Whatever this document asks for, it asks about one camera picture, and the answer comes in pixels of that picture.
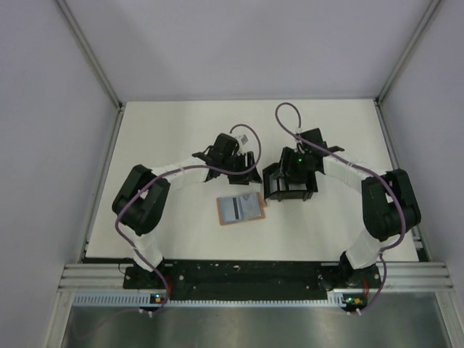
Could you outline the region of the black plastic card box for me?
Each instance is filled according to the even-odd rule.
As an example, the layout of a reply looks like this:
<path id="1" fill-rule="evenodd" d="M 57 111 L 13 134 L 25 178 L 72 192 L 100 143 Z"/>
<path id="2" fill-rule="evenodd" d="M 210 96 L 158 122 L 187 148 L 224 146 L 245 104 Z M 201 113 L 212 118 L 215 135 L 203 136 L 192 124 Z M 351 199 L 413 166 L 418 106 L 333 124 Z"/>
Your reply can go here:
<path id="1" fill-rule="evenodd" d="M 275 162 L 262 170 L 264 199 L 283 200 L 298 199 L 303 202 L 318 192 L 315 173 L 308 172 L 302 178 L 291 178 L 281 172 L 281 166 Z"/>

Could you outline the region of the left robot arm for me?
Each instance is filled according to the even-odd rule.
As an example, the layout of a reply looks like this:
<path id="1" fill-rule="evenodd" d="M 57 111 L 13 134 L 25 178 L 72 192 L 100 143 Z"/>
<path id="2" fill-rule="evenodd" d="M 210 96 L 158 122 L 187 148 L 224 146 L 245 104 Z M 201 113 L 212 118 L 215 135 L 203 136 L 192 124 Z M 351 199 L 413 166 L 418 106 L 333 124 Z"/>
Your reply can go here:
<path id="1" fill-rule="evenodd" d="M 221 133 L 214 144 L 183 161 L 159 168 L 136 165 L 129 172 L 112 203 L 112 211 L 117 216 L 115 229 L 132 247 L 134 260 L 141 266 L 139 278 L 148 287 L 157 287 L 164 281 L 164 270 L 159 266 L 163 256 L 146 256 L 120 226 L 130 228 L 137 237 L 151 233 L 162 219 L 170 193 L 192 184 L 207 183 L 221 175 L 234 186 L 262 183 L 257 171 L 262 155 L 261 140 L 256 138 L 258 153 L 243 152 L 242 140 L 240 136 Z"/>

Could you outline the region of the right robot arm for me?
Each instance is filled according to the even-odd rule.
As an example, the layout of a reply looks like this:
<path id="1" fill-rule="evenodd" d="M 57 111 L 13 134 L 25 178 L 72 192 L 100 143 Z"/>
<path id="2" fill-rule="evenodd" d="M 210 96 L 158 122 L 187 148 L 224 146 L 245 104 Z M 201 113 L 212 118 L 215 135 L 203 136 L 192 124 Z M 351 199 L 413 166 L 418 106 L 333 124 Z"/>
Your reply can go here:
<path id="1" fill-rule="evenodd" d="M 318 128 L 288 132 L 299 145 L 299 159 L 291 164 L 335 178 L 361 195 L 364 228 L 339 258 L 337 276 L 348 287 L 358 285 L 365 270 L 398 247 L 406 233 L 421 221 L 421 211 L 405 170 L 376 170 L 356 160 L 338 146 L 327 147 Z"/>

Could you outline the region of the brown leather card holder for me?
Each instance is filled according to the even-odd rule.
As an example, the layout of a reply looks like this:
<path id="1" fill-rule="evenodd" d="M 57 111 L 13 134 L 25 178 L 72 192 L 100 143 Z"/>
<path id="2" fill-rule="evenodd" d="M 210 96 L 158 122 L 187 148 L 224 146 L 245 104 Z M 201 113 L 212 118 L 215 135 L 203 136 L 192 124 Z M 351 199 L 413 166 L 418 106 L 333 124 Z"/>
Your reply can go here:
<path id="1" fill-rule="evenodd" d="M 265 218 L 267 204 L 260 192 L 219 197 L 216 202 L 220 225 L 233 225 Z"/>

